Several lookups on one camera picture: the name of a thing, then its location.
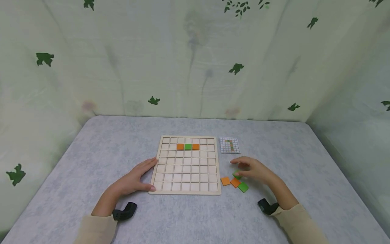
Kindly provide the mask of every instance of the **hand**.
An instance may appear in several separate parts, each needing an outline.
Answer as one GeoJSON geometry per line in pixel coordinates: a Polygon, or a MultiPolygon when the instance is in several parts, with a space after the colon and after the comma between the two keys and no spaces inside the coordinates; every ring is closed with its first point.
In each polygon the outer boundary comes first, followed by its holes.
{"type": "Polygon", "coordinates": [[[137,164],[129,173],[115,181],[111,187],[119,191],[121,195],[128,195],[135,191],[155,191],[156,188],[153,185],[141,183],[140,180],[141,176],[156,163],[157,159],[154,157],[137,164]]]}
{"type": "Polygon", "coordinates": [[[239,171],[236,173],[237,176],[250,177],[257,181],[260,181],[263,184],[268,185],[273,178],[277,178],[274,172],[268,169],[264,164],[262,164],[257,159],[250,157],[242,156],[230,161],[231,164],[238,163],[240,169],[248,169],[244,171],[239,171]]]}

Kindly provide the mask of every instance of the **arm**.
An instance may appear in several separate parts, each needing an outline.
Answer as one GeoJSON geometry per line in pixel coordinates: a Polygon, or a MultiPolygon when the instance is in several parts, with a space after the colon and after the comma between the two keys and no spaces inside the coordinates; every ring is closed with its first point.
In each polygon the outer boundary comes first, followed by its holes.
{"type": "Polygon", "coordinates": [[[329,243],[321,229],[279,176],[250,157],[239,157],[230,163],[238,163],[239,168],[248,169],[237,172],[236,175],[254,178],[271,189],[280,206],[272,216],[279,221],[293,244],[329,243]]]}
{"type": "Polygon", "coordinates": [[[110,244],[117,226],[112,211],[119,198],[140,190],[155,191],[156,188],[153,185],[141,183],[140,179],[156,163],[156,158],[145,160],[108,187],[101,195],[91,215],[84,216],[74,244],[110,244]]]}

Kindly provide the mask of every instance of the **table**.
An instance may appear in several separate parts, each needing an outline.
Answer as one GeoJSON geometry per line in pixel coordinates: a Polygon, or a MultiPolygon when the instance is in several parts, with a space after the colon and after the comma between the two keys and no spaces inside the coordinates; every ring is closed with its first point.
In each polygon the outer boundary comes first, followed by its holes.
{"type": "MultiPolygon", "coordinates": [[[[80,221],[103,191],[137,163],[153,157],[161,135],[237,137],[242,155],[262,161],[279,175],[330,243],[390,243],[367,207],[310,127],[298,122],[97,116],[90,119],[12,227],[3,244],[72,243],[80,221]]],[[[232,177],[221,154],[220,174],[232,177]]],[[[150,182],[152,170],[143,177],[150,182]]],[[[118,224],[113,243],[282,243],[277,222],[257,201],[269,189],[246,180],[242,193],[222,187],[220,196],[150,195],[121,199],[138,209],[118,224]]]]}

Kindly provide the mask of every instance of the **black wrist strap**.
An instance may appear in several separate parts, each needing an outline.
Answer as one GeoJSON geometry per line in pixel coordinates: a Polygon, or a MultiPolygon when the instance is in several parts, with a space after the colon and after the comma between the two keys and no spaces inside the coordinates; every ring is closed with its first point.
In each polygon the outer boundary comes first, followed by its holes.
{"type": "Polygon", "coordinates": [[[124,210],[114,209],[114,211],[112,211],[112,215],[114,216],[114,220],[127,220],[134,215],[136,209],[137,204],[129,202],[124,210]]]}
{"type": "Polygon", "coordinates": [[[266,215],[273,214],[276,211],[276,209],[278,209],[279,207],[279,203],[274,203],[273,205],[270,205],[265,198],[258,201],[257,205],[260,207],[261,211],[266,215]]]}

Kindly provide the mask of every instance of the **orange tile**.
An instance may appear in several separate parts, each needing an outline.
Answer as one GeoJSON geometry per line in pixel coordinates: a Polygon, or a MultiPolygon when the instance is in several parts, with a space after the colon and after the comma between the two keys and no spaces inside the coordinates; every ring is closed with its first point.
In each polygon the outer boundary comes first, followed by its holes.
{"type": "Polygon", "coordinates": [[[234,188],[237,188],[241,184],[241,182],[236,178],[233,178],[233,180],[231,180],[230,183],[234,186],[234,188]]]}
{"type": "Polygon", "coordinates": [[[177,144],[176,150],[184,150],[184,144],[177,144]]]}
{"type": "Polygon", "coordinates": [[[221,181],[222,181],[223,186],[230,185],[229,177],[223,177],[223,178],[221,178],[221,181]]]}
{"type": "Polygon", "coordinates": [[[192,144],[192,150],[199,150],[199,144],[192,144]]]}

